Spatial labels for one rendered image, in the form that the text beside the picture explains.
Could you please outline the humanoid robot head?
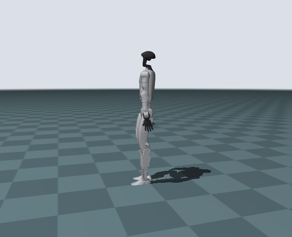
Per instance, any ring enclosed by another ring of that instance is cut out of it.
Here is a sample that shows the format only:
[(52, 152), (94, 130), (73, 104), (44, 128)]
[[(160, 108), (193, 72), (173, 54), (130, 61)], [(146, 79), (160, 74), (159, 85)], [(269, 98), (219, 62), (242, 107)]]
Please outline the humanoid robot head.
[(151, 65), (146, 65), (147, 60), (150, 61), (151, 59), (155, 59), (155, 54), (151, 51), (146, 51), (143, 52), (142, 54), (143, 57), (143, 67), (148, 68), (148, 70), (153, 71), (153, 69), (151, 68)]

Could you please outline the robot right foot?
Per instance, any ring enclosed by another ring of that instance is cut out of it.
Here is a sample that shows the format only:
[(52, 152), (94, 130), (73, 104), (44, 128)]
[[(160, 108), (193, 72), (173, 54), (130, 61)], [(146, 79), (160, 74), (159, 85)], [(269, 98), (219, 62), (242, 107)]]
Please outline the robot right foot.
[[(134, 177), (133, 179), (135, 179), (135, 180), (140, 180), (140, 179), (142, 179), (142, 176)], [(150, 175), (147, 175), (147, 179), (149, 179), (149, 180), (152, 181), (152, 177), (151, 177)]]

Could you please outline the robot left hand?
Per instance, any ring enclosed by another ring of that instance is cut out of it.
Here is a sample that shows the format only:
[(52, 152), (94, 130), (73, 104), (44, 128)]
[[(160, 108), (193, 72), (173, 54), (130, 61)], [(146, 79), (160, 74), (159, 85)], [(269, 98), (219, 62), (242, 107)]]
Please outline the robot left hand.
[[(149, 115), (149, 113), (148, 113), (148, 115)], [(144, 114), (143, 114), (143, 117), (144, 117)], [(151, 129), (153, 130), (152, 123), (149, 120), (149, 118), (150, 118), (150, 116), (148, 118), (144, 118), (145, 120), (143, 123), (143, 126), (145, 125), (145, 131), (147, 130), (148, 132), (149, 132), (149, 130), (151, 131)], [(148, 130), (148, 126), (149, 126), (149, 130)], [(150, 126), (151, 126), (151, 128), (150, 128)], [(147, 127), (147, 129), (146, 129), (146, 127)]]

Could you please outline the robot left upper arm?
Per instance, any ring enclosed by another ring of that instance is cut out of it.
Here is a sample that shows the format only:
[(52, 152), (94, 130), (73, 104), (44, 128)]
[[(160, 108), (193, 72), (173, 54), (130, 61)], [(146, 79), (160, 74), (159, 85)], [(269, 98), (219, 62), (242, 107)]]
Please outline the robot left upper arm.
[[(141, 72), (141, 80), (142, 80), (142, 88), (143, 88), (143, 91), (142, 92), (146, 92), (147, 95), (148, 95), (149, 71), (143, 71), (143, 72)], [(141, 93), (140, 93), (140, 97), (141, 97)]]

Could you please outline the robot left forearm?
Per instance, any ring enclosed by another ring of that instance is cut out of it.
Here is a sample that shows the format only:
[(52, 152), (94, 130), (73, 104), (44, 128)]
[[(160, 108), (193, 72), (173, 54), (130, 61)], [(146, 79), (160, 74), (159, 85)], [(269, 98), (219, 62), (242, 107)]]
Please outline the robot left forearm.
[(149, 115), (148, 115), (148, 102), (149, 102), (148, 95), (146, 92), (142, 92), (141, 97), (142, 97), (141, 102), (142, 102), (142, 107), (143, 107), (142, 111), (144, 113), (144, 117), (147, 118), (147, 117), (149, 117)]

